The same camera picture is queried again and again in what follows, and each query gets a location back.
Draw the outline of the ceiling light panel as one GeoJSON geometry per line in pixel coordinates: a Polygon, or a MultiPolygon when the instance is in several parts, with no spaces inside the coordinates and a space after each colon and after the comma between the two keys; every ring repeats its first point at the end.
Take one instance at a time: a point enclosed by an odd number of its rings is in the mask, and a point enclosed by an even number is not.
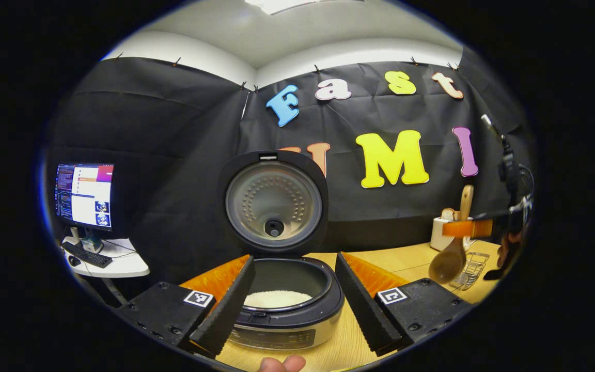
{"type": "Polygon", "coordinates": [[[286,10],[327,2],[364,2],[365,0],[244,0],[245,3],[257,7],[265,14],[275,15],[286,10]]]}

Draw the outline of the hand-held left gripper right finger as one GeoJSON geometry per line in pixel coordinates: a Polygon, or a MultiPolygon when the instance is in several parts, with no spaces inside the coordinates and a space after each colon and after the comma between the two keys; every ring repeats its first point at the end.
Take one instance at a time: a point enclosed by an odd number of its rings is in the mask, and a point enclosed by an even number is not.
{"type": "Polygon", "coordinates": [[[407,281],[346,252],[335,274],[371,351],[401,351],[446,329],[473,309],[430,278],[407,281]]]}

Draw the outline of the wooden spoon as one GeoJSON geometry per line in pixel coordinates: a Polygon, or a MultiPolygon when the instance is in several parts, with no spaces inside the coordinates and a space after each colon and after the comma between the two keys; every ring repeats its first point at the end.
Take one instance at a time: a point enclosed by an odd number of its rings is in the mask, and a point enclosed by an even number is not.
{"type": "MultiPolygon", "coordinates": [[[[467,184],[461,193],[460,210],[454,215],[455,222],[467,221],[472,207],[473,186],[467,184]]],[[[466,262],[466,252],[462,237],[455,237],[442,251],[440,251],[428,268],[431,280],[445,285],[458,276],[466,262]]]]}

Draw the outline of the black backdrop cloth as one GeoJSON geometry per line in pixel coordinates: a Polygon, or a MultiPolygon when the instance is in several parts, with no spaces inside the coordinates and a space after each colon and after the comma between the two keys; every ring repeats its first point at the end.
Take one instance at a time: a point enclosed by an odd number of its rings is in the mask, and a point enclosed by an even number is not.
{"type": "Polygon", "coordinates": [[[488,115],[537,170],[526,117],[487,64],[465,52],[453,71],[406,61],[357,62],[260,88],[166,61],[99,62],[48,125],[41,193],[60,231],[60,163],[111,163],[113,237],[128,238],[153,281],[180,284],[240,255],[224,237],[216,188],[248,151],[328,144],[323,247],[371,251],[430,240],[433,219],[474,186],[472,213],[502,209],[502,146],[488,115]]]}

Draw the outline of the black silver rice cooker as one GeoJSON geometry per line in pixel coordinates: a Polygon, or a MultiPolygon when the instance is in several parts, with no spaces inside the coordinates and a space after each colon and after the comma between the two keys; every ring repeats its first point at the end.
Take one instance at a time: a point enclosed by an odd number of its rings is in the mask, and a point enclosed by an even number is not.
{"type": "Polygon", "coordinates": [[[254,257],[248,295],[294,290],[312,296],[284,308],[242,306],[230,341],[271,351],[319,346],[335,334],[344,295],[334,269],[310,257],[324,239],[328,191],[314,160],[294,151],[251,151],[230,160],[218,184],[229,241],[254,257]]]}

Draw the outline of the heap of white rice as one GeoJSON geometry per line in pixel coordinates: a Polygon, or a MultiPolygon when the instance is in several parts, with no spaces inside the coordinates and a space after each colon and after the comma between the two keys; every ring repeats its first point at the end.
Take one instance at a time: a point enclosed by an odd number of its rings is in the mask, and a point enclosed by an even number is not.
{"type": "Polygon", "coordinates": [[[265,290],[249,294],[244,306],[253,308],[284,308],[307,302],[312,296],[294,290],[265,290]]]}

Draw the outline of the white toaster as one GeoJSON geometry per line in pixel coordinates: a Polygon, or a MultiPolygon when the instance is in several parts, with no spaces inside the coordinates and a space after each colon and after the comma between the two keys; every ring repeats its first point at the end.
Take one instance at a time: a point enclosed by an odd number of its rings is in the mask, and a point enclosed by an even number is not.
{"type": "Polygon", "coordinates": [[[430,247],[437,251],[444,250],[454,240],[453,236],[445,236],[442,233],[442,228],[444,224],[446,224],[447,222],[452,221],[445,221],[443,219],[440,219],[440,216],[433,219],[430,247]]]}

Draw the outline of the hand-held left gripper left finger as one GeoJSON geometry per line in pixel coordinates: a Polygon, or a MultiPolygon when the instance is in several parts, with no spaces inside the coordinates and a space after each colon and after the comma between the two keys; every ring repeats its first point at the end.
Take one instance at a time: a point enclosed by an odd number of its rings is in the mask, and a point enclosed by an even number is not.
{"type": "Polygon", "coordinates": [[[181,285],[156,283],[117,315],[166,345],[215,358],[233,330],[255,277],[254,257],[239,257],[181,285]]]}

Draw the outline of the black keyboard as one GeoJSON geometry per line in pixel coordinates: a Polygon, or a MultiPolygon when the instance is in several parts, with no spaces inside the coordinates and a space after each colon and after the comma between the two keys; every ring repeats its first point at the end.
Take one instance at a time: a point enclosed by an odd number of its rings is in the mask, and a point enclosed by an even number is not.
{"type": "Polygon", "coordinates": [[[69,256],[75,256],[81,260],[81,263],[88,263],[97,268],[106,268],[113,262],[111,257],[102,256],[101,254],[95,254],[84,250],[80,246],[76,246],[70,242],[61,243],[61,247],[69,253],[69,256]]]}

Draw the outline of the computer monitor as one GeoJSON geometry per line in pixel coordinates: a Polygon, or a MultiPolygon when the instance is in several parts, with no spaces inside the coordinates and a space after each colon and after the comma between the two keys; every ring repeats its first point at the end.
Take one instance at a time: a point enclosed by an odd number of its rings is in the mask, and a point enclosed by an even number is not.
{"type": "Polygon", "coordinates": [[[113,163],[59,163],[54,200],[57,217],[74,225],[113,230],[113,163]]]}

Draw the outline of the white side table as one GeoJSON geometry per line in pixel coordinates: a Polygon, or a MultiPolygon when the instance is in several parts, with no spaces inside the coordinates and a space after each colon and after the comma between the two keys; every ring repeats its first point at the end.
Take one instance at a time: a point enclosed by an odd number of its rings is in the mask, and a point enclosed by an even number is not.
{"type": "Polygon", "coordinates": [[[126,305],[127,299],[113,282],[114,278],[144,277],[150,273],[150,270],[135,250],[128,239],[103,240],[99,255],[112,259],[111,263],[105,268],[99,268],[91,263],[85,262],[80,257],[80,263],[69,264],[73,272],[85,277],[97,278],[103,282],[103,285],[119,302],[120,305],[126,305]]]}

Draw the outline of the wire metal chopstick holder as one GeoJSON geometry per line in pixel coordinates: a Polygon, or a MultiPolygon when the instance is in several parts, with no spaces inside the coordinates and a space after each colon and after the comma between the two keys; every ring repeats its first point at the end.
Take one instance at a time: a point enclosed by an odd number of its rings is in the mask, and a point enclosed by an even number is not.
{"type": "Polygon", "coordinates": [[[481,277],[489,257],[486,253],[467,252],[463,270],[448,285],[454,290],[469,290],[481,277]]]}

